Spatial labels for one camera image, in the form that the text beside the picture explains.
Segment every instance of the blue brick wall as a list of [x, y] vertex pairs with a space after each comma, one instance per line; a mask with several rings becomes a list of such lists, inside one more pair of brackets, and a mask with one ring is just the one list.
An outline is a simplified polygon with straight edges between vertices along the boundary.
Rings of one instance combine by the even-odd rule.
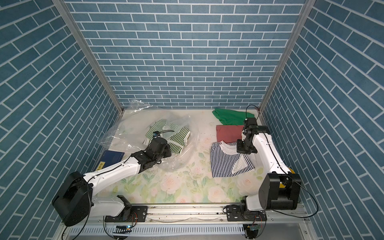
[[319, 202], [319, 239], [384, 239], [383, 13], [383, 1], [317, 0], [265, 110]]
[[0, 0], [0, 239], [53, 237], [53, 196], [116, 116], [51, 0]]
[[66, 3], [123, 106], [240, 108], [261, 102], [304, 1]]

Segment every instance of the navy and white striped shirt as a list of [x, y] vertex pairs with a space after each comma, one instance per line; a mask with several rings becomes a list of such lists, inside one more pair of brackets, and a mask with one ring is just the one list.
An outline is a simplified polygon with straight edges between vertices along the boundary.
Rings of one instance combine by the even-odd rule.
[[[236, 152], [237, 143], [215, 142], [211, 149], [211, 168], [213, 177], [233, 177], [254, 169], [251, 160], [245, 155]], [[233, 166], [240, 158], [244, 157], [247, 167], [232, 173]]]

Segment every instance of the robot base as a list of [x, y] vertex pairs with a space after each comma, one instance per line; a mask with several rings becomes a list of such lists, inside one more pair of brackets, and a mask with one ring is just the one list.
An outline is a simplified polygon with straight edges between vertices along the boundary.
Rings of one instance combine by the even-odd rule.
[[[124, 210], [117, 215], [116, 217], [112, 216], [105, 216], [105, 222], [129, 222], [132, 217], [131, 215], [133, 214], [134, 220], [133, 222], [136, 221], [136, 215], [137, 214], [137, 222], [145, 222], [145, 218], [147, 217], [147, 211], [148, 207], [147, 206], [132, 206], [130, 209], [127, 209], [126, 211], [129, 211], [129, 214], [124, 213]], [[128, 219], [125, 219], [123, 217], [124, 215], [128, 215]]]
[[227, 213], [228, 222], [241, 222], [241, 221], [254, 221], [256, 216], [256, 221], [267, 220], [265, 212], [262, 211], [250, 211], [247, 209], [245, 202], [245, 197], [241, 200], [240, 205], [232, 204], [225, 207], [225, 212]]

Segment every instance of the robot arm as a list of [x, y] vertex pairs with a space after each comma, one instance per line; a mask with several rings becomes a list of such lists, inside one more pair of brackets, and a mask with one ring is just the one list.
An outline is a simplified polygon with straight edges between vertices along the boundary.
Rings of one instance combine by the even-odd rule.
[[131, 214], [132, 205], [124, 196], [101, 198], [95, 195], [107, 186], [145, 171], [170, 156], [167, 140], [157, 136], [144, 151], [135, 152], [124, 161], [83, 175], [71, 173], [53, 198], [52, 205], [68, 227], [79, 223], [87, 215], [110, 215], [125, 221]]
[[255, 154], [256, 162], [268, 171], [259, 192], [243, 202], [248, 211], [294, 210], [300, 194], [301, 179], [284, 164], [272, 142], [267, 126], [258, 126], [255, 118], [244, 121], [243, 139], [237, 140], [237, 152]]

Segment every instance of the red cloth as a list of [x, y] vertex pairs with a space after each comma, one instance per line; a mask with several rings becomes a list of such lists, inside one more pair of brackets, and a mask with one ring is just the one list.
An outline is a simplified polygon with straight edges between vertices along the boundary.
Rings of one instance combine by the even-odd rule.
[[224, 141], [225, 143], [236, 142], [238, 139], [241, 139], [243, 127], [244, 125], [217, 125], [217, 141]]

